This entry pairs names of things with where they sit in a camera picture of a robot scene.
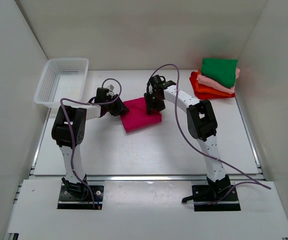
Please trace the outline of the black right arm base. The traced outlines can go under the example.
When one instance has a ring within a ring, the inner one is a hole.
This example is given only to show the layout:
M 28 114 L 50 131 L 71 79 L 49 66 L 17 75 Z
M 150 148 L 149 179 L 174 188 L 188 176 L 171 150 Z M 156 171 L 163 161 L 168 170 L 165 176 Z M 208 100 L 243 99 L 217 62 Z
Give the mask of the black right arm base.
M 231 185 L 220 193 L 205 184 L 192 185 L 192 194 L 182 198 L 181 203 L 192 201 L 195 212 L 238 212 L 241 206 L 238 193 L 234 185 Z

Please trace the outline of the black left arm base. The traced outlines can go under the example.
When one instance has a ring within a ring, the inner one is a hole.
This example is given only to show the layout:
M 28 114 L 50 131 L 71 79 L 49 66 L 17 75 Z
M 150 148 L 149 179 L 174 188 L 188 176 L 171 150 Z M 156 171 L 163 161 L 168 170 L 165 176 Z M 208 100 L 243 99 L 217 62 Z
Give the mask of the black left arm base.
M 104 186 L 70 183 L 64 177 L 59 192 L 57 208 L 62 210 L 102 210 Z

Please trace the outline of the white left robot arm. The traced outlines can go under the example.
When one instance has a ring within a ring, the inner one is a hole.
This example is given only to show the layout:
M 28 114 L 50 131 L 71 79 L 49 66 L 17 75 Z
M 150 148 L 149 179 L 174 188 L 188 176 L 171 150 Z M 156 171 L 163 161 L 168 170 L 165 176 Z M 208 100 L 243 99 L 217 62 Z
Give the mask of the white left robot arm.
M 51 136 L 59 146 L 65 165 L 66 177 L 62 179 L 66 190 L 77 199 L 88 195 L 86 173 L 83 170 L 80 145 L 85 136 L 86 121 L 103 117 L 106 113 L 119 116 L 129 112 L 118 94 L 110 88 L 100 87 L 96 96 L 82 107 L 71 107 L 60 101 Z

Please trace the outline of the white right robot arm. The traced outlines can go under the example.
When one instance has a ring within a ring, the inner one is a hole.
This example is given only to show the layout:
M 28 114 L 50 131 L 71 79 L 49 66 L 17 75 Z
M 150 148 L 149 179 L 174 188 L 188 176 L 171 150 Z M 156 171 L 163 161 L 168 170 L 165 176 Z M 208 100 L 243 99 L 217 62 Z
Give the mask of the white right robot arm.
M 178 88 L 172 80 L 154 75 L 149 78 L 144 93 L 147 114 L 153 110 L 158 112 L 165 109 L 164 101 L 175 105 L 175 110 L 181 109 L 187 116 L 188 132 L 196 139 L 207 168 L 208 196 L 220 200 L 231 182 L 223 164 L 219 161 L 217 147 L 218 123 L 209 100 L 199 100 Z

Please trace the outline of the magenta t-shirt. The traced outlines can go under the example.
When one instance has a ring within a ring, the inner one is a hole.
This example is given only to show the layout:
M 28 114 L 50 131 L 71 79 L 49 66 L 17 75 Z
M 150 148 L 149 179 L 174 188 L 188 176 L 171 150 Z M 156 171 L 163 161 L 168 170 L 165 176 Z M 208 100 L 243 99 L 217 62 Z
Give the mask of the magenta t-shirt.
M 162 115 L 158 111 L 153 110 L 147 114 L 144 97 L 127 100 L 124 104 L 129 112 L 120 118 L 127 134 L 162 122 Z

